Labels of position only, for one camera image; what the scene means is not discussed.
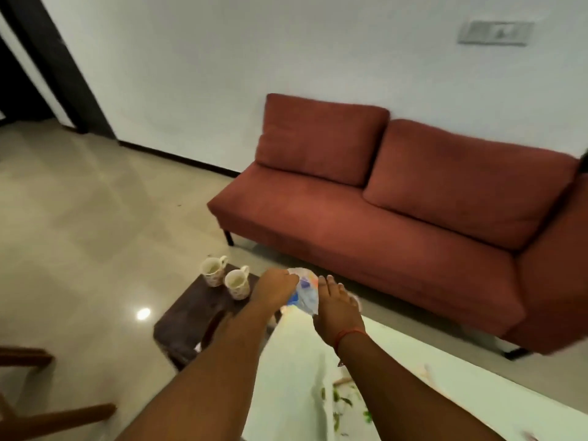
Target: glossy floor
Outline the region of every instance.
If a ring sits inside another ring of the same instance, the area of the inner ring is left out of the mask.
[[[227,247],[206,202],[230,181],[51,121],[0,128],[0,345],[57,357],[44,371],[1,370],[0,390],[24,414],[119,406],[107,423],[46,439],[113,439],[173,378],[152,326],[209,254],[255,274],[307,266],[239,237]],[[588,412],[588,343],[509,362],[442,318],[348,288],[368,317]]]

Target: person's left hand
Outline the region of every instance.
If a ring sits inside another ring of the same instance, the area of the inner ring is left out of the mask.
[[[272,315],[288,303],[298,281],[298,275],[271,267],[259,278],[251,294],[251,302],[263,306]]]

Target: white floral mug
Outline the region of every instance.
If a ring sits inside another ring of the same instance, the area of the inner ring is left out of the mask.
[[[208,286],[220,286],[224,277],[224,268],[229,262],[229,258],[223,255],[221,258],[207,258],[200,265],[200,271]]]
[[[224,278],[224,285],[234,300],[243,300],[249,297],[249,267],[243,266],[229,272]]]

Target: red thread bracelet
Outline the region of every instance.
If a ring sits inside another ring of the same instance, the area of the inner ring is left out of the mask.
[[[364,330],[362,330],[361,328],[358,328],[358,327],[348,328],[348,329],[339,331],[339,333],[337,333],[337,336],[334,338],[334,344],[333,344],[334,353],[337,356],[339,356],[339,344],[341,343],[341,339],[343,339],[345,336],[347,336],[347,334],[351,334],[351,333],[360,333],[360,334],[363,334],[364,336],[368,335]]]

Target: switch board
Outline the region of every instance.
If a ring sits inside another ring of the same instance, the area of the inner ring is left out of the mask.
[[[458,43],[527,46],[532,21],[470,21],[460,31]]]

